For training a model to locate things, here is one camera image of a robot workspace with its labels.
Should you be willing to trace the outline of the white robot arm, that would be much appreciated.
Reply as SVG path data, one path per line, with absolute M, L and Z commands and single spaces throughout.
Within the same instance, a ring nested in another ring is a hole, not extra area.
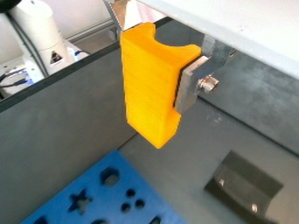
M 33 81 L 38 82 L 75 62 L 55 23 L 53 8 L 43 0 L 4 0 L 0 10 L 7 14 L 15 35 L 22 41 L 23 60 Z M 179 113 L 195 103 L 201 91 L 210 93 L 219 85 L 213 73 L 233 57 L 233 48 L 207 36 L 203 55 L 182 70 L 174 107 Z

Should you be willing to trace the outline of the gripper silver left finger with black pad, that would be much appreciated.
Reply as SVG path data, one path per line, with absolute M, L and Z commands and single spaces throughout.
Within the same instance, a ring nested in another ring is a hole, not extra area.
M 134 2 L 131 0 L 103 0 L 103 2 L 118 31 L 126 31 L 135 25 Z

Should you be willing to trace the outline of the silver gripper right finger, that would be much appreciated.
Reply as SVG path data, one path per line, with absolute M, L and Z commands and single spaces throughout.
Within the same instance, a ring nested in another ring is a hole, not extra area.
M 193 104 L 201 92 L 211 94 L 218 88 L 219 81 L 213 74 L 226 66 L 237 50 L 206 35 L 202 41 L 202 54 L 182 70 L 174 108 L 182 115 Z

